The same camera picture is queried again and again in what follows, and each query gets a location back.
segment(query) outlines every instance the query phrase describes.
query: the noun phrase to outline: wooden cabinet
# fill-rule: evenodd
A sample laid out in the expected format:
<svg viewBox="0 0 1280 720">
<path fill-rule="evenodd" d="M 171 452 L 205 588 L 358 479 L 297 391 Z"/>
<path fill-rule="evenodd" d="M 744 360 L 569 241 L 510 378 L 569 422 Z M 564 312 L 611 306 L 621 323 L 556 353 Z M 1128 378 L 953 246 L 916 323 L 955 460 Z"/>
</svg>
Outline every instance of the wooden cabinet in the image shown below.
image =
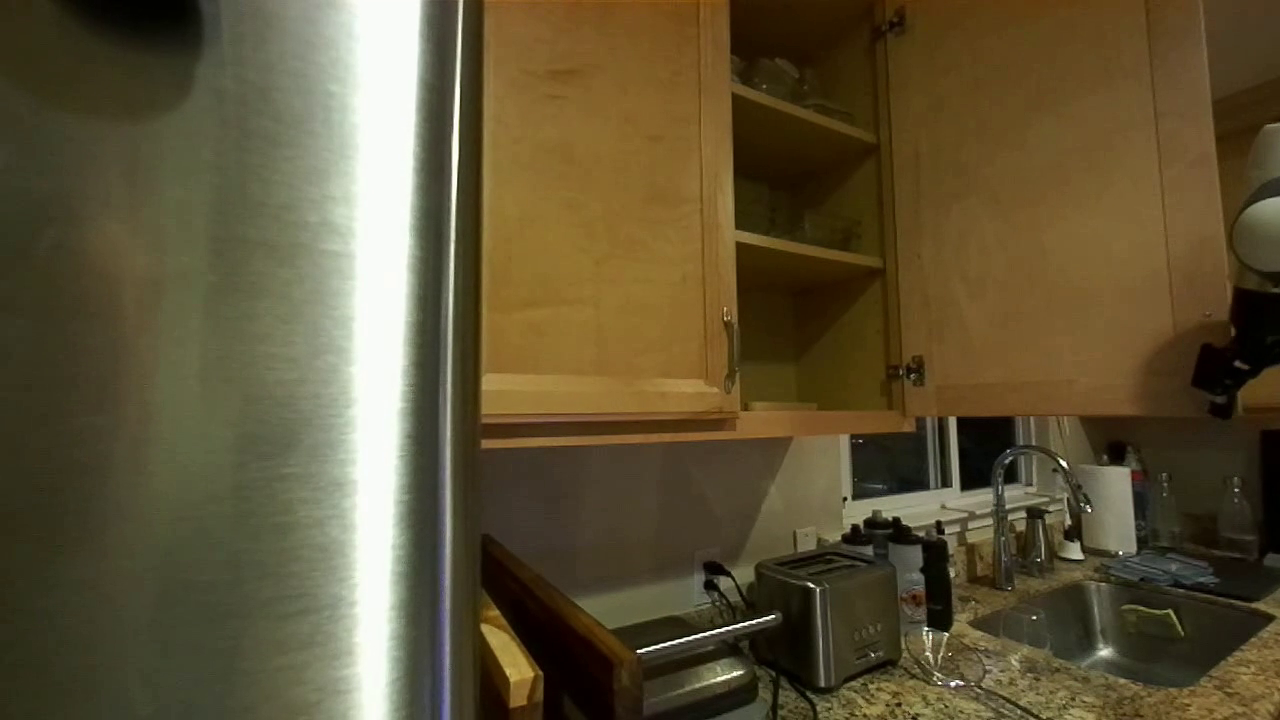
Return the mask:
<svg viewBox="0 0 1280 720">
<path fill-rule="evenodd" d="M 1200 0 L 486 24 L 487 422 L 1203 411 L 1227 254 Z"/>
<path fill-rule="evenodd" d="M 720 0 L 486 0 L 486 422 L 737 406 Z"/>
<path fill-rule="evenodd" d="M 1227 317 L 1196 0 L 904 0 L 890 40 L 911 411 L 1203 414 Z"/>
</svg>

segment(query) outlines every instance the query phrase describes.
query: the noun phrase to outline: toaster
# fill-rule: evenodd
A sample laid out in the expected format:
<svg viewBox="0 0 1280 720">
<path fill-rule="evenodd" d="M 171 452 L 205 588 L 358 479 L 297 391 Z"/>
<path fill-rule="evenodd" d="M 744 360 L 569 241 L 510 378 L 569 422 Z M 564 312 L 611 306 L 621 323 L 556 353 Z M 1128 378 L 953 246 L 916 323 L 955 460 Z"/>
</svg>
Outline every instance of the toaster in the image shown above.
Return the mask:
<svg viewBox="0 0 1280 720">
<path fill-rule="evenodd" d="M 758 655 L 809 689 L 837 689 L 902 655 L 891 562 L 853 548 L 760 558 L 753 602 L 785 611 L 779 629 L 758 636 Z"/>
</svg>

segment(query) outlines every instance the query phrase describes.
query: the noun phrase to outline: stainless steel refrigerator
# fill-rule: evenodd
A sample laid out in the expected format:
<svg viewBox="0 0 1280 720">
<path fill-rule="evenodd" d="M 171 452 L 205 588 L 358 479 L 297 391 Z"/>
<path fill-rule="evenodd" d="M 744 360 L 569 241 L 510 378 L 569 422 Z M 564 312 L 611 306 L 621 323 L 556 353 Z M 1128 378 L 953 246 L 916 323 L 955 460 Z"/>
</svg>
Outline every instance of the stainless steel refrigerator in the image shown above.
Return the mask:
<svg viewBox="0 0 1280 720">
<path fill-rule="evenodd" d="M 476 35 L 0 0 L 0 715 L 473 715 Z"/>
</svg>

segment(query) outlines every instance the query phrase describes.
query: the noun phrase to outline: paper towel roll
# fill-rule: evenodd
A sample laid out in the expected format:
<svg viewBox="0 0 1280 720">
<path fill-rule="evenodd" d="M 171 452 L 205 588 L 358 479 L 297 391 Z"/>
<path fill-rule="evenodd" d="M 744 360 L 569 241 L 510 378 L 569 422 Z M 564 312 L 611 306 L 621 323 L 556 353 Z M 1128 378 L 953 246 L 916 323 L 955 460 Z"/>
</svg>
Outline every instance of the paper towel roll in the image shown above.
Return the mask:
<svg viewBox="0 0 1280 720">
<path fill-rule="evenodd" d="M 1092 496 L 1092 512 L 1084 515 L 1084 548 L 1107 551 L 1107 557 L 1135 551 L 1131 467 L 1128 463 L 1076 463 L 1076 479 Z"/>
</svg>

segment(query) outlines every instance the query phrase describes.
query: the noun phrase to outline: wooden board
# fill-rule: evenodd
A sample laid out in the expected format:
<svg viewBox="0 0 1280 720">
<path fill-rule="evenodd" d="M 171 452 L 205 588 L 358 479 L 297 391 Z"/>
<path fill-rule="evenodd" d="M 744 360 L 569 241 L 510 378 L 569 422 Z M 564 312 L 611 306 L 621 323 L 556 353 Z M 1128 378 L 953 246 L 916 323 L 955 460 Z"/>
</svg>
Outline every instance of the wooden board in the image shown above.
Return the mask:
<svg viewBox="0 0 1280 720">
<path fill-rule="evenodd" d="M 540 720 L 544 671 L 526 652 L 516 629 L 486 594 L 479 600 L 479 715 L 486 720 Z"/>
<path fill-rule="evenodd" d="M 737 414 L 740 434 L 902 434 L 916 419 L 902 411 L 805 411 L 747 406 Z"/>
<path fill-rule="evenodd" d="M 877 137 L 737 83 L 731 144 L 740 173 L 793 182 L 829 167 L 848 167 L 857 156 L 877 149 Z"/>
<path fill-rule="evenodd" d="M 853 274 L 881 274 L 881 254 L 816 246 L 758 230 L 737 230 L 740 286 L 809 286 Z"/>
<path fill-rule="evenodd" d="M 479 541 L 479 577 L 544 666 L 544 715 L 642 720 L 643 666 L 625 638 L 494 536 Z"/>
</svg>

